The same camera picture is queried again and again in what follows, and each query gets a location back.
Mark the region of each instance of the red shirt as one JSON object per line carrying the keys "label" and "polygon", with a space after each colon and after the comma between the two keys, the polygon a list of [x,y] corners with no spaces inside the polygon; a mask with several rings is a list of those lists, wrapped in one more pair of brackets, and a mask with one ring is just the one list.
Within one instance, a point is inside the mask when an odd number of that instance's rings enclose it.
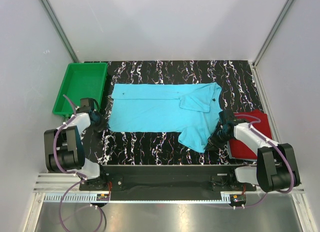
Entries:
{"label": "red shirt", "polygon": [[[260,112],[259,110],[254,110],[252,112],[243,112],[243,113],[241,112],[239,114],[258,117],[261,120],[261,122],[255,123],[255,124],[253,124],[253,126],[258,131],[260,131],[261,133],[263,133],[264,135],[266,135],[270,139],[272,139],[267,114],[264,114],[264,113]],[[250,118],[250,117],[238,117],[238,118],[245,118],[250,122],[254,121],[254,119]],[[238,141],[236,139],[231,139],[231,140],[229,140],[229,145],[230,145],[230,151],[231,151],[232,157],[237,158],[237,159],[252,159],[252,160],[257,159],[257,156],[255,155],[255,153],[252,150],[250,150],[249,147],[246,146],[241,141]]]}

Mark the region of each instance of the black and white patterned surface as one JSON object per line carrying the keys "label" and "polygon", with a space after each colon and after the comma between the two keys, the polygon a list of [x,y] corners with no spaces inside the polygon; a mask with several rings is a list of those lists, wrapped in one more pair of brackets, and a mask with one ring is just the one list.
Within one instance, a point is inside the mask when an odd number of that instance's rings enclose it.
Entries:
{"label": "black and white patterned surface", "polygon": [[[216,82],[222,87],[221,109],[234,112],[262,111],[247,61],[112,61],[101,102],[108,119],[116,83],[196,84]],[[82,134],[86,157],[102,165],[213,165],[239,164],[226,149],[197,153],[178,142],[179,133],[102,133],[88,128]]]}

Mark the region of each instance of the white wall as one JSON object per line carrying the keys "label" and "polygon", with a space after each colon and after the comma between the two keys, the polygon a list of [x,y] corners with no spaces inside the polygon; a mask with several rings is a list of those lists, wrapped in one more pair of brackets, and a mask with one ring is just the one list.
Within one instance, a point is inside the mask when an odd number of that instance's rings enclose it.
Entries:
{"label": "white wall", "polygon": [[49,0],[81,61],[253,60],[286,0]]}
{"label": "white wall", "polygon": [[258,73],[282,142],[293,145],[302,182],[320,228],[320,0],[296,0]]}
{"label": "white wall", "polygon": [[0,0],[0,225],[21,231],[71,59],[39,0]]}

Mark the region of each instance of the purple cable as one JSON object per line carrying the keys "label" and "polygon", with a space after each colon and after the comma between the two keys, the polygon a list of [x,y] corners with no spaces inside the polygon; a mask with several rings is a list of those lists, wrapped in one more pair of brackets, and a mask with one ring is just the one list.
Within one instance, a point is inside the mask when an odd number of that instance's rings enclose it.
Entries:
{"label": "purple cable", "polygon": [[260,205],[265,200],[265,198],[267,197],[267,194],[268,193],[265,193],[263,195],[263,197],[257,203],[254,203],[254,204],[249,205],[249,206],[245,206],[245,208],[252,208],[252,207],[255,207],[257,205]]}
{"label": "purple cable", "polygon": [[[55,136],[54,136],[54,140],[53,140],[53,157],[54,157],[54,160],[55,160],[55,163],[57,165],[57,167],[59,168],[59,170],[62,172],[62,173],[65,173],[65,174],[76,174],[82,178],[84,178],[83,180],[75,183],[74,185],[72,185],[69,189],[67,189],[67,191],[64,193],[64,195],[62,196],[61,200],[60,200],[60,204],[59,204],[59,220],[60,220],[60,224],[61,226],[63,227],[63,229],[66,231],[66,232],[71,232],[69,231],[66,226],[64,225],[64,221],[61,217],[61,208],[62,208],[62,203],[63,203],[63,200],[65,199],[67,193],[75,186],[81,184],[82,182],[85,182],[87,180],[87,176],[80,173],[80,172],[77,172],[77,171],[66,171],[64,168],[62,168],[62,166],[60,165],[59,163],[59,160],[58,160],[58,155],[57,155],[57,141],[58,141],[58,137],[59,137],[59,134],[60,132],[62,131],[62,129],[64,127],[66,127],[68,124],[70,124],[75,118],[76,118],[76,109],[75,109],[75,104],[66,96],[64,95],[64,97],[68,100],[68,102],[70,103],[70,106],[72,107],[73,109],[73,113],[74,115],[71,116],[71,118],[66,122],[64,123],[62,126],[60,126],[58,128],[58,131],[56,132]],[[98,225],[98,227],[94,230],[94,232],[97,232],[99,230],[99,228],[101,227],[101,224],[102,224],[102,220],[103,220],[103,212],[102,212],[102,209],[99,208],[99,207],[96,207],[99,211],[100,211],[100,223]]]}
{"label": "purple cable", "polygon": [[[267,139],[266,136],[260,134],[256,128],[254,128],[253,126],[251,127],[252,124],[254,123],[260,123],[261,120],[255,116],[250,116],[250,115],[243,115],[243,114],[238,114],[236,115],[237,117],[240,117],[240,116],[247,116],[247,117],[250,117],[250,118],[254,118],[256,119],[256,121],[252,121],[249,123],[249,130],[251,130],[254,134],[256,134],[257,136],[259,136],[261,139],[263,139],[264,141]],[[285,156],[282,154],[282,152],[278,149],[278,147],[271,141],[267,141],[268,144],[270,144],[276,151],[277,153],[280,155],[281,159],[283,160],[286,168],[288,169],[289,171],[289,174],[290,174],[290,186],[289,188],[286,190],[286,191],[278,191],[280,193],[283,193],[283,194],[287,194],[287,193],[290,193],[293,189],[293,187],[295,186],[295,179],[294,179],[294,174],[292,172],[292,169],[288,163],[288,161],[286,160]]]}
{"label": "purple cable", "polygon": [[69,104],[72,108],[73,114],[76,115],[77,114],[76,105],[66,95],[64,95],[64,98],[69,102]]}
{"label": "purple cable", "polygon": [[76,173],[78,176],[82,177],[82,178],[87,178],[86,175],[80,173],[80,172],[76,172],[76,171],[66,171],[64,168],[62,168],[62,166],[60,165],[59,163],[59,160],[58,160],[58,154],[57,154],[57,141],[58,141],[58,137],[59,137],[59,134],[60,132],[63,130],[64,127],[66,127],[68,124],[70,124],[74,119],[76,118],[76,116],[71,116],[71,118],[65,123],[63,124],[62,126],[59,127],[58,131],[56,132],[55,136],[54,136],[54,140],[53,140],[53,157],[54,157],[54,160],[55,160],[55,163],[57,165],[57,167],[59,168],[59,170],[62,172],[62,173],[65,173],[65,174],[74,174]]}
{"label": "purple cable", "polygon": [[[84,209],[86,209],[86,208],[88,208],[88,207],[91,207],[91,206],[90,206],[90,205],[88,205],[88,206],[83,206],[83,207],[77,209],[73,214],[71,214],[71,215],[69,215],[68,217],[64,218],[62,221],[63,221],[63,222],[66,222],[67,220],[69,220],[70,218],[72,218],[73,216],[75,216],[78,212],[80,212],[80,211],[82,211],[82,210],[84,210]],[[53,221],[51,221],[51,223],[54,224],[54,225],[60,225],[60,224],[61,224],[61,223],[60,223],[60,220],[59,220],[58,222],[53,222]]]}
{"label": "purple cable", "polygon": [[[60,220],[61,226],[63,227],[63,229],[64,229],[66,232],[71,232],[71,231],[69,231],[69,230],[67,229],[67,227],[65,226],[64,221],[63,221],[63,219],[62,219],[62,216],[61,216],[62,203],[63,203],[66,195],[68,194],[68,192],[69,192],[73,187],[75,187],[75,186],[77,186],[77,185],[79,185],[79,184],[81,184],[82,182],[85,182],[85,181],[86,181],[86,180],[81,180],[81,181],[75,183],[75,184],[74,184],[73,186],[71,186],[69,189],[67,189],[67,191],[64,193],[64,195],[62,196],[62,198],[61,198],[61,200],[60,200],[60,203],[59,203],[59,220]],[[102,212],[102,209],[99,208],[98,206],[97,206],[96,208],[97,208],[97,209],[99,210],[99,212],[100,212],[100,222],[99,222],[98,227],[97,227],[93,232],[97,232],[97,231],[99,230],[99,228],[101,227],[101,224],[102,224],[102,220],[103,220],[103,212]]]}

